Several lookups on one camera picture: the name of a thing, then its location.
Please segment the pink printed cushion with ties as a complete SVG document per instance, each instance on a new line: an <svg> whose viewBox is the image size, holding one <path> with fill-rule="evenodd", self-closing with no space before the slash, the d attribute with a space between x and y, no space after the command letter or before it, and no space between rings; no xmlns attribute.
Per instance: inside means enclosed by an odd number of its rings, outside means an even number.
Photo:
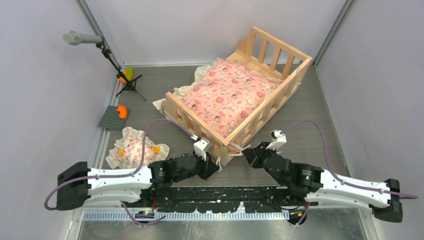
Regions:
<svg viewBox="0 0 424 240"><path fill-rule="evenodd" d="M194 76L173 95L225 139L283 82L222 58Z"/></svg>

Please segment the wooden slatted pet bed frame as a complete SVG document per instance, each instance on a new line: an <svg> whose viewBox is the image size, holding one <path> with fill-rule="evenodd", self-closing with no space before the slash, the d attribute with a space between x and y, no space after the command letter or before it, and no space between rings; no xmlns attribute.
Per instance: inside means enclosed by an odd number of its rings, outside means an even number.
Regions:
<svg viewBox="0 0 424 240"><path fill-rule="evenodd" d="M170 119L183 125L198 137L211 141L209 153L226 165L242 147L270 120L298 90L312 57L270 33L252 27L237 44L236 51L225 60L239 62L267 77L282 80L271 95L257 107L227 138L220 136L193 113L173 92L168 92L162 108Z"/></svg>

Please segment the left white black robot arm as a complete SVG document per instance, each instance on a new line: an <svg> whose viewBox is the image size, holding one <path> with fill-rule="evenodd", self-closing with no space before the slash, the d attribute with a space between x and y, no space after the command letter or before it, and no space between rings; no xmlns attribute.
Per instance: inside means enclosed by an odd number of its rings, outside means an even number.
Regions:
<svg viewBox="0 0 424 240"><path fill-rule="evenodd" d="M148 207L153 202L151 189L198 176L207 180L221 168L210 154L206 159L194 153L144 165L140 170L89 168L80 161L57 177L55 210L68 211L93 202L123 201Z"/></svg>

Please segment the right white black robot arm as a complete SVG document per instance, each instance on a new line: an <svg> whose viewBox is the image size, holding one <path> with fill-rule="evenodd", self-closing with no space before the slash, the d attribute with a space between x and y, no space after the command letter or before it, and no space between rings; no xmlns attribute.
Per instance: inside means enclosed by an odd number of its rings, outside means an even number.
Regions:
<svg viewBox="0 0 424 240"><path fill-rule="evenodd" d="M291 205L332 203L371 212L378 220L400 223L403 207L400 183L389 178L382 182L365 181L338 174L318 166L292 162L262 142L242 151L249 165L264 169L280 186L286 187L285 198Z"/></svg>

